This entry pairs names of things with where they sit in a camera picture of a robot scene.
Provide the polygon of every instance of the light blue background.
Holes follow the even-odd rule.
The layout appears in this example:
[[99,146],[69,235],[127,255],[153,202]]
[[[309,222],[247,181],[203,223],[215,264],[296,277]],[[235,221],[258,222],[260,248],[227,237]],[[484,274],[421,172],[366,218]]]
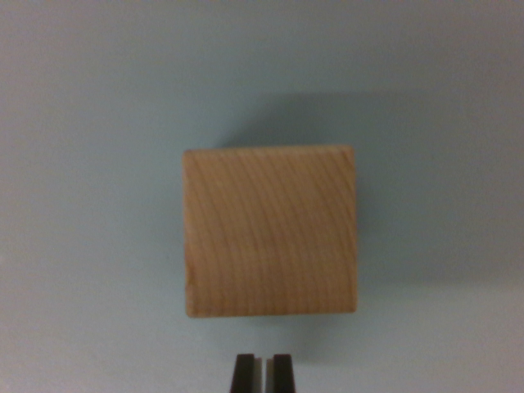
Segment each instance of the light blue background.
[[[0,6],[0,393],[524,391],[524,6]],[[359,310],[189,319],[181,154],[349,143]]]

